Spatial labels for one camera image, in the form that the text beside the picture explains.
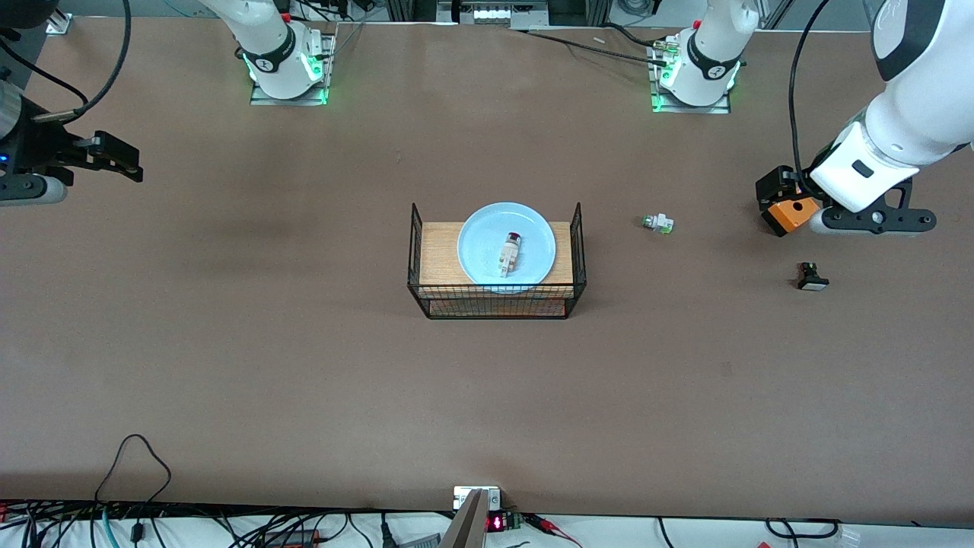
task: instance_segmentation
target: wire basket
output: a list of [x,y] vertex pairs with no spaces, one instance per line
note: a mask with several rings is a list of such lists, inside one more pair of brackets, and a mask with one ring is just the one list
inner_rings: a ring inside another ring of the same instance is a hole
[[[463,224],[428,223],[435,225],[435,230],[427,230],[424,242],[423,220],[413,204],[406,283],[409,292],[427,318],[434,320],[564,320],[572,313],[586,284],[581,203],[575,206],[570,223],[550,224],[557,242],[555,266],[540,284],[484,286],[469,283],[462,270],[458,273],[456,235]],[[450,250],[451,246],[452,252],[434,252],[437,247]],[[566,248],[569,253],[561,255]],[[453,281],[467,283],[444,283]]]

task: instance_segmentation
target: metal frame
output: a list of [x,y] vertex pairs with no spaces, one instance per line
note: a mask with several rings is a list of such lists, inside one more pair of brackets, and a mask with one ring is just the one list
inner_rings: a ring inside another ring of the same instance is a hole
[[413,204],[406,287],[431,320],[564,320],[587,285],[581,203],[569,225],[572,282],[562,284],[420,284],[423,220]]
[[782,0],[778,7],[774,9],[773,12],[768,14],[767,17],[762,21],[764,24],[762,28],[777,28],[781,24],[781,20],[788,15],[788,11],[791,10],[792,4],[795,0]]

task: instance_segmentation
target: electrical component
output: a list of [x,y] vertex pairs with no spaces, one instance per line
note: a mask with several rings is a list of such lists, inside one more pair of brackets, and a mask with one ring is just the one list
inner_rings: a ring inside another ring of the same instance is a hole
[[145,538],[145,526],[140,523],[136,523],[135,525],[131,526],[129,541],[134,544],[143,538]]
[[521,235],[516,232],[508,232],[504,245],[501,246],[501,276],[514,271],[517,265],[517,252],[521,249]]
[[504,532],[513,528],[521,528],[522,522],[521,515],[515,514],[514,512],[507,512],[507,510],[490,512],[487,514],[487,527],[485,530],[487,532]]
[[673,219],[667,218],[665,214],[646,215],[643,217],[643,226],[660,234],[669,234],[673,231]]
[[820,292],[829,287],[828,278],[818,277],[818,270],[814,262],[803,262],[799,268],[802,270],[802,279],[798,282],[798,289],[807,292]]

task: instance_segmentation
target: black button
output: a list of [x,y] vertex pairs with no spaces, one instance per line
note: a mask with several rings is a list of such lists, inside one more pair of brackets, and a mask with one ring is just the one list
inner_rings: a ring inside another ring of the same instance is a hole
[[856,160],[852,162],[852,169],[859,172],[859,175],[869,178],[875,173],[873,170],[869,169],[869,166],[862,163],[862,160]]

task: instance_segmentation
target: blue plate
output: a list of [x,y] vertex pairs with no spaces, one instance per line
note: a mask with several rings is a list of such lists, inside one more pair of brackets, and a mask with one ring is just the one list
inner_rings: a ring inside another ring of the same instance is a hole
[[[514,270],[501,276],[501,247],[508,232],[521,235]],[[554,232],[544,217],[531,208],[500,202],[480,208],[464,223],[457,238],[457,256],[467,276],[478,285],[534,286],[554,266]],[[495,293],[520,293],[524,287],[490,288]]]

